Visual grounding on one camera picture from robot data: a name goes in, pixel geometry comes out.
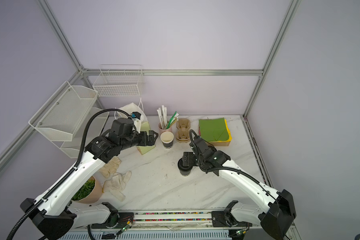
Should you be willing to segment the black white paper coffee cup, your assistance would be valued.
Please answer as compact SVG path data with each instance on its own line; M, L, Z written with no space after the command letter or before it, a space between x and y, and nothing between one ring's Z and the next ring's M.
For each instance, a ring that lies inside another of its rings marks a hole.
M179 168L180 174L184 177L189 176L193 168Z

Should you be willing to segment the black plastic cup lid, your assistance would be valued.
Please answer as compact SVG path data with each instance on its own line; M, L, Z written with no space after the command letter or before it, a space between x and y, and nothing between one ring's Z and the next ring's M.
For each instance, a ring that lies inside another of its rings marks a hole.
M194 166L194 160L191 160L189 158L181 158L178 161L178 168L193 168Z

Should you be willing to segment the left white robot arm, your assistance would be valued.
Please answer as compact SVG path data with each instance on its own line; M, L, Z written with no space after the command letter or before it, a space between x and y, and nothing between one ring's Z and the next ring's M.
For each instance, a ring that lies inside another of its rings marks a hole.
M114 120L112 127L102 135L86 143L92 122L104 113L119 112L124 118ZM153 146L159 134L153 130L140 132L136 123L140 113L128 114L119 109L106 109L95 113L88 120L76 162L48 190L35 199L27 198L21 208L24 215L11 229L8 239L14 238L16 232L26 219L31 219L43 239L57 240L73 228L104 224L113 227L119 220L118 210L108 202L98 206L86 207L83 210L70 210L74 195L85 183L121 151L131 147Z

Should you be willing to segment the green paper gift bag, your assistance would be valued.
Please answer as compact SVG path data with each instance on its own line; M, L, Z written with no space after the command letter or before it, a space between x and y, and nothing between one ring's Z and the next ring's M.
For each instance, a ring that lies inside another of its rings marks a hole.
M135 103L130 103L130 104L127 104L127 105L121 107L120 110L128 113L131 116L132 116L132 113L134 113L134 112L139 113L140 117L138 117L137 119L133 118L134 119L133 121L134 121L134 124L136 125L137 131L139 133L141 133L141 132L146 132L147 134L149 133L149 130L151 130L151 127L149 125L147 116L144 113L144 105L142 102L142 98L140 98L140 102L138 105L136 105ZM117 119L117 117L126 118L127 115L125 115L123 113L115 112L114 117L115 117L115 119ZM137 146L137 149L141 155L148 153L149 151L153 150L154 148L155 148L155 144L153 146L147 146L147 147Z

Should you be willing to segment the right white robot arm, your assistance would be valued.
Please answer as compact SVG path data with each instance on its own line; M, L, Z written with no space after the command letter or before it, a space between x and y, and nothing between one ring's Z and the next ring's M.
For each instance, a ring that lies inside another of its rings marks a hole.
M275 240L287 238L287 232L297 216L292 194L261 183L194 130L190 130L189 134L192 151L185 152L178 161L180 173L187 176L195 167L205 174L213 173L235 185L256 204L256 207L247 209L233 200L223 211L214 214L213 220L230 228L240 224L259 225Z

